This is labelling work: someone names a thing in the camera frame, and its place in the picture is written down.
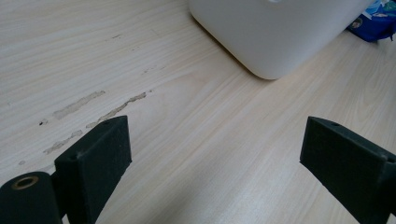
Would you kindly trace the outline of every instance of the worn spot on table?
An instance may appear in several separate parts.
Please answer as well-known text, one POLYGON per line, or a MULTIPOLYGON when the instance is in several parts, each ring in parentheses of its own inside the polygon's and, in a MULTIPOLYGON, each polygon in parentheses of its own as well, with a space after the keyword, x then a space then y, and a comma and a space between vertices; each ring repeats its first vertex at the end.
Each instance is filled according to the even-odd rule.
POLYGON ((115 35, 115 36, 113 36, 113 37, 111 37, 112 39, 115 39, 115 38, 120 38, 121 37, 121 35, 115 35))
POLYGON ((77 137, 77 136, 81 136, 81 135, 82 135, 82 130, 75 131, 75 132, 73 132, 73 133, 70 135, 70 137, 68 137, 68 138, 66 138, 66 139, 64 139, 64 140, 62 140, 62 141, 59 141, 59 142, 54 143, 54 144, 52 145, 52 147, 47 148, 47 149, 44 150, 43 152, 44 152, 45 154, 49 155, 51 152, 53 152, 53 151, 55 151, 55 150, 61 148, 62 146, 66 145, 66 144, 70 141, 70 139, 72 139, 72 138, 74 138, 74 137, 77 137))
POLYGON ((146 93, 143 92, 143 93, 141 93, 139 95, 136 95, 136 96, 130 98, 127 102, 125 102, 122 105, 120 105, 119 107, 111 110, 110 112, 108 112, 107 114, 105 114, 104 116, 99 118, 99 120, 97 120, 96 122, 92 122, 90 124, 87 124, 86 128, 93 128, 94 126, 96 126, 100 122, 114 117, 117 113, 119 113, 122 109, 124 109, 129 103, 133 103, 133 102, 135 102, 137 100, 141 100, 141 99, 145 98, 146 96, 147 96, 146 93))
POLYGON ((53 117, 55 117, 56 119, 62 119, 64 117, 66 117, 67 115, 78 111, 82 106, 87 104, 90 100, 93 100, 94 98, 99 97, 105 93, 106 93, 105 91, 96 91, 94 93, 91 93, 90 95, 81 98, 77 102, 75 102, 71 105, 68 105, 67 107, 65 107, 61 110, 53 112, 53 117))
POLYGON ((38 123, 38 125, 46 125, 46 124, 48 124, 49 123, 49 121, 47 120, 47 119, 42 119, 39 123, 38 123))

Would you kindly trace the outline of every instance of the blue bag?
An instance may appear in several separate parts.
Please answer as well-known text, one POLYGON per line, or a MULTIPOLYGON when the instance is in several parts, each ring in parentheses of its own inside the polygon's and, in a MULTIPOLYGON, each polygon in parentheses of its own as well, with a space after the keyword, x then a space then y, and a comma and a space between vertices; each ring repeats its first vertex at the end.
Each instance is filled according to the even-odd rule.
POLYGON ((372 42, 396 33, 395 0, 376 0, 347 29, 361 39, 372 42))

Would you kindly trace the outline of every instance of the light wood grain surface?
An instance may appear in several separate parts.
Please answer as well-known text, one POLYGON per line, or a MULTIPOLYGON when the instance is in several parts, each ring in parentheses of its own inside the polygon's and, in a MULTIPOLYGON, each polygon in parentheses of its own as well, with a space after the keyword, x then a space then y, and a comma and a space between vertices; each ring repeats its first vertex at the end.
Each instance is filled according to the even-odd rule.
POLYGON ((134 162, 97 223, 357 223, 299 163, 304 128, 331 119, 396 153, 392 45, 344 32, 266 81, 185 0, 1 1, 0 184, 128 115, 134 162))

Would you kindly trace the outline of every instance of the tabletop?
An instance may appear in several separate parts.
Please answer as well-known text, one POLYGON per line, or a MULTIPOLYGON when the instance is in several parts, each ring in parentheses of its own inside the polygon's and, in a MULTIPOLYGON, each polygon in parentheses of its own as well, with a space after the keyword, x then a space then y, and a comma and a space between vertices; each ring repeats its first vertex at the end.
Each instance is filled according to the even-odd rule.
POLYGON ((4 0, 0 184, 127 115, 133 162, 96 223, 357 223, 299 163, 305 124, 396 153, 395 55, 343 32, 268 81, 186 0, 4 0))

